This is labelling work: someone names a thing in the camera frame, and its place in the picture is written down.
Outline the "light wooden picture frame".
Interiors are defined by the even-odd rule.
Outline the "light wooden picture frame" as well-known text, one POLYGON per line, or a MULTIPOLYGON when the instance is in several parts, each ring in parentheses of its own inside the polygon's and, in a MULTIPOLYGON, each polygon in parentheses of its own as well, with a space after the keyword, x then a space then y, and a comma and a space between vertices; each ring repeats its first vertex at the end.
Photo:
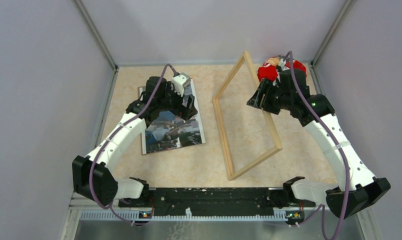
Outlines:
POLYGON ((228 181, 236 180, 283 149, 272 115, 246 105, 259 84, 257 67, 245 50, 212 96, 228 181))

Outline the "printed street photo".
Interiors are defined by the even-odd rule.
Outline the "printed street photo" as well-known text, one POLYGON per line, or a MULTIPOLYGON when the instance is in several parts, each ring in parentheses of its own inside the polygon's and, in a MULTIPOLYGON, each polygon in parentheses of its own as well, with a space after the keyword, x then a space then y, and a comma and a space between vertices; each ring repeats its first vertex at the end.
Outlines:
MULTIPOLYGON (((144 103, 155 95, 154 89, 159 79, 158 76, 151 76, 146 81, 145 87, 139 89, 144 103)), ((186 86, 184 94, 192 94, 195 97, 194 105, 197 109, 192 80, 186 86)), ((189 120, 183 120, 169 111, 161 112, 156 120, 147 121, 147 128, 141 135, 142 153, 145 155, 202 144, 204 136, 201 131, 201 125, 201 118, 198 114, 189 120)))

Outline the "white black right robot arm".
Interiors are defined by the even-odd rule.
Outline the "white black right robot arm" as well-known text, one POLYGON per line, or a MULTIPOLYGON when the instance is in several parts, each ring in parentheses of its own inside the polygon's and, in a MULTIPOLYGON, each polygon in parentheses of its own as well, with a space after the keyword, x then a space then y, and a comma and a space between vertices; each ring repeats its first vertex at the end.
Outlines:
POLYGON ((374 205, 391 188, 385 177, 377 177, 360 159, 332 104, 325 95, 310 92, 302 70, 284 70, 274 80, 263 77, 246 104, 275 115, 288 111, 315 140, 336 176, 336 184, 304 177, 288 180, 282 192, 286 205, 296 206, 307 200, 346 219, 374 205))

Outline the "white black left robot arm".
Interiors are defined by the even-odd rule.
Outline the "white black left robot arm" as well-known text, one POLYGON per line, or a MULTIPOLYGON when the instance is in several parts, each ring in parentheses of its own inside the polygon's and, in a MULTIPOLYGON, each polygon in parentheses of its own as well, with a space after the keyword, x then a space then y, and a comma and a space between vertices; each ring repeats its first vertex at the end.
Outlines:
POLYGON ((186 92, 192 79, 180 73, 170 81, 151 76, 138 99, 128 105, 121 119, 106 138, 84 156, 72 161, 73 189, 106 209, 114 200, 130 199, 136 206, 149 202, 147 185, 130 177, 116 180, 112 171, 130 144, 160 116, 171 112, 182 120, 194 117, 198 110, 195 97, 186 92))

